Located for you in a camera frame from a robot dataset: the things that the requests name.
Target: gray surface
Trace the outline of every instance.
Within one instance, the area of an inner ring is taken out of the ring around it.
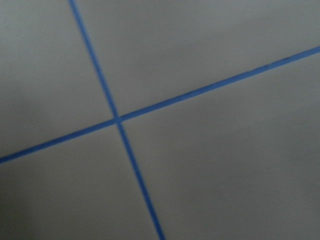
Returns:
[[[168,240],[317,240],[320,56],[125,123]]]
[[[115,127],[0,165],[1,240],[156,240]]]
[[[77,2],[121,114],[319,45],[319,0]]]
[[[0,157],[111,118],[67,1],[0,0]]]

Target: grout line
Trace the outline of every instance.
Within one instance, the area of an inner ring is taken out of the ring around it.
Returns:
[[[226,78],[224,80],[221,80],[221,81],[218,81],[218,82],[215,82],[215,83],[212,83],[210,85],[207,85],[207,86],[204,86],[204,87],[200,87],[198,89],[195,89],[195,90],[186,92],[184,94],[169,98],[167,100],[155,103],[153,105],[146,106],[146,107],[143,107],[141,109],[132,111],[130,113],[122,115],[120,117],[120,119],[121,119],[121,121],[126,121],[126,120],[129,120],[129,119],[133,119],[133,118],[136,118],[136,117],[138,117],[140,115],[143,115],[143,114],[146,114],[146,113],[149,113],[149,112],[164,108],[166,106],[169,106],[169,105],[172,105],[172,104],[175,104],[175,103],[178,103],[178,102],[193,98],[195,96],[198,96],[198,95],[207,93],[209,91],[221,88],[223,86],[226,86],[226,85],[229,85],[229,84],[232,84],[232,83],[235,83],[235,82],[250,78],[252,76],[264,73],[266,71],[281,67],[283,65],[298,61],[300,59],[307,58],[309,56],[312,56],[312,55],[318,54],[318,53],[320,53],[320,46],[311,48],[311,49],[306,50],[306,51],[299,52],[299,53],[294,54],[294,55],[292,55],[290,57],[286,57],[284,59],[281,59],[281,60],[278,60],[278,61],[274,61],[274,62],[272,62],[270,64],[267,64],[267,65],[264,65],[264,66],[260,66],[258,68],[253,69],[253,70],[240,73],[238,75]]]
[[[115,123],[116,123],[116,121],[114,119],[111,119],[111,120],[108,120],[108,121],[104,121],[104,122],[101,122],[99,124],[96,124],[96,125],[93,125],[93,126],[90,126],[90,127],[87,127],[87,128],[84,128],[84,129],[81,129],[81,130],[78,130],[78,131],[75,131],[75,132],[72,132],[72,133],[69,133],[67,135],[60,136],[58,138],[46,141],[46,142],[41,143],[39,145],[35,145],[35,146],[29,147],[27,149],[12,153],[10,155],[0,157],[0,164],[3,164],[3,163],[8,162],[10,160],[17,159],[19,157],[22,157],[22,156],[25,156],[25,155],[28,155],[28,154],[31,154],[31,153],[34,153],[34,152],[37,152],[37,151],[40,151],[42,149],[49,148],[49,147],[57,145],[57,144],[61,144],[63,142],[75,139],[77,137],[80,137],[80,136],[95,132],[97,130],[100,130],[100,129],[109,127],[111,125],[114,125]]]
[[[107,100],[107,102],[108,102],[108,104],[109,104],[109,106],[111,108],[114,120],[116,122],[119,134],[120,134],[121,139],[122,139],[122,143],[123,143],[123,145],[125,147],[125,150],[126,150],[126,152],[128,154],[128,157],[130,159],[131,166],[132,166],[132,168],[134,170],[135,177],[136,177],[136,179],[138,181],[138,184],[140,186],[140,189],[141,189],[145,204],[146,204],[146,206],[147,206],[147,208],[149,210],[149,214],[151,216],[151,219],[152,219],[152,222],[153,222],[154,227],[156,229],[156,232],[158,234],[158,237],[159,237],[160,240],[165,240],[165,235],[164,235],[164,233],[162,231],[162,228],[161,228],[160,222],[158,220],[156,211],[155,211],[155,209],[153,207],[153,204],[152,204],[150,195],[148,193],[146,184],[144,182],[144,179],[142,177],[139,165],[137,163],[137,160],[136,160],[136,157],[134,155],[134,152],[133,152],[133,150],[131,148],[130,141],[129,141],[128,137],[127,137],[126,131],[125,131],[123,125],[122,125],[122,121],[120,120],[120,118],[118,116],[118,111],[117,111],[116,104],[115,104],[115,102],[113,100],[113,97],[112,97],[111,91],[109,89],[109,86],[107,84],[107,81],[105,79],[104,73],[103,73],[103,71],[102,71],[102,69],[100,67],[100,64],[99,64],[99,61],[98,61],[98,57],[95,54],[93,45],[92,45],[92,43],[90,41],[89,34],[88,34],[87,30],[86,30],[85,24],[84,24],[84,22],[83,22],[83,20],[81,18],[81,14],[79,12],[79,9],[78,9],[78,7],[76,5],[75,0],[68,0],[68,1],[69,1],[71,10],[73,12],[74,18],[76,20],[76,23],[77,23],[77,25],[79,27],[79,30],[81,32],[81,35],[82,35],[82,38],[84,40],[85,46],[86,46],[86,48],[88,50],[88,53],[90,55],[92,64],[93,64],[93,66],[95,68],[96,74],[97,74],[98,79],[100,81],[101,87],[102,87],[102,89],[104,91],[104,95],[106,97],[106,100]]]

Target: tiled floor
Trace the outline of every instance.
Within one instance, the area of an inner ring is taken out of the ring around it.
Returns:
[[[0,0],[0,240],[319,239],[319,10]]]

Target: blue tape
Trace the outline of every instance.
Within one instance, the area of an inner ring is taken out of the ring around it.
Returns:
[[[149,113],[149,112],[164,108],[164,107],[169,106],[171,104],[175,104],[175,103],[178,103],[178,102],[193,98],[195,96],[204,94],[206,92],[221,88],[223,86],[226,86],[226,85],[229,85],[229,84],[232,84],[232,83],[235,83],[235,82],[250,78],[252,76],[261,74],[261,73],[269,71],[271,69],[275,69],[275,68],[281,67],[283,65],[295,62],[297,60],[307,58],[307,57],[309,57],[311,55],[318,54],[318,53],[320,53],[320,46],[317,46],[315,48],[312,48],[312,49],[309,49],[309,50],[306,50],[306,51],[303,51],[303,52],[300,52],[300,53],[297,53],[295,55],[292,55],[290,57],[286,57],[284,59],[281,59],[281,60],[278,60],[278,61],[275,61],[275,62],[272,62],[270,64],[267,64],[267,65],[264,65],[264,66],[260,66],[258,68],[255,68],[255,69],[251,70],[251,71],[240,73],[238,75],[226,78],[224,80],[215,82],[213,84],[210,84],[210,85],[207,85],[207,86],[204,86],[204,87],[200,87],[200,88],[198,88],[196,90],[192,90],[192,91],[186,92],[184,94],[169,98],[167,100],[164,100],[164,101],[158,102],[156,104],[153,104],[153,105],[138,109],[136,111],[132,111],[130,113],[122,115],[120,117],[120,119],[121,119],[121,121],[126,121],[126,120],[129,120],[129,119],[138,117],[140,115],[143,115],[143,114],[146,114],[146,113]]]
[[[155,211],[155,209],[153,207],[151,198],[149,196],[147,187],[146,187],[145,182],[143,180],[143,177],[142,177],[141,171],[139,169],[138,163],[136,161],[134,152],[133,152],[133,150],[131,148],[129,139],[128,139],[127,135],[126,135],[126,131],[125,131],[123,125],[122,125],[121,120],[119,119],[118,111],[117,111],[117,108],[116,108],[116,104],[115,104],[115,102],[113,100],[111,91],[110,91],[110,89],[108,87],[107,81],[106,81],[105,76],[103,74],[103,71],[102,71],[102,69],[100,67],[100,64],[99,64],[98,58],[96,56],[96,53],[94,51],[93,45],[91,44],[89,35],[88,35],[87,30],[85,28],[85,24],[84,24],[84,22],[83,22],[83,20],[81,18],[80,12],[78,10],[78,7],[77,7],[75,1],[74,0],[68,0],[68,1],[70,3],[72,12],[73,12],[74,17],[76,19],[76,22],[77,22],[77,24],[79,26],[82,38],[84,40],[85,46],[86,46],[86,48],[88,50],[88,53],[90,55],[92,64],[93,64],[93,66],[95,68],[95,71],[96,71],[96,74],[97,74],[98,79],[100,81],[100,84],[101,84],[102,89],[104,91],[104,95],[106,97],[106,100],[107,100],[110,108],[111,108],[113,117],[114,117],[114,119],[116,121],[116,125],[117,125],[117,128],[118,128],[118,131],[120,133],[120,136],[121,136],[122,142],[124,144],[125,150],[126,150],[126,152],[128,154],[128,157],[130,159],[131,166],[132,166],[132,168],[134,170],[135,177],[137,178],[138,184],[139,184],[140,189],[142,191],[142,195],[144,197],[144,201],[145,201],[146,206],[147,206],[147,208],[149,210],[149,213],[151,215],[152,222],[154,224],[154,227],[156,229],[158,237],[159,237],[160,240],[165,240],[165,235],[164,235],[164,233],[162,231],[160,222],[159,222],[158,217],[156,215],[156,211]]]
[[[111,119],[111,120],[108,120],[108,121],[104,121],[102,123],[87,127],[85,129],[69,133],[67,135],[52,139],[50,141],[46,141],[46,142],[41,143],[39,145],[29,147],[27,149],[15,152],[15,153],[7,155],[7,156],[3,156],[3,157],[0,158],[0,164],[8,162],[8,161],[13,160],[13,159],[20,158],[22,156],[25,156],[25,155],[28,155],[28,154],[31,154],[31,153],[34,153],[34,152],[37,152],[37,151],[40,151],[42,149],[49,148],[49,147],[57,145],[57,144],[61,144],[61,143],[65,142],[65,141],[68,141],[68,140],[71,140],[71,139],[75,139],[77,137],[80,137],[80,136],[95,132],[97,130],[109,127],[109,126],[114,125],[114,124],[116,124],[116,121],[114,119]]]

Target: gray tile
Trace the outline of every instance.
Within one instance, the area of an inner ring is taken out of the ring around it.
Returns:
[[[114,126],[1,164],[0,192],[0,239],[157,239]]]
[[[68,1],[0,5],[0,156],[110,119]]]
[[[124,114],[319,45],[318,0],[78,0]]]
[[[128,120],[168,240],[317,240],[320,55]]]

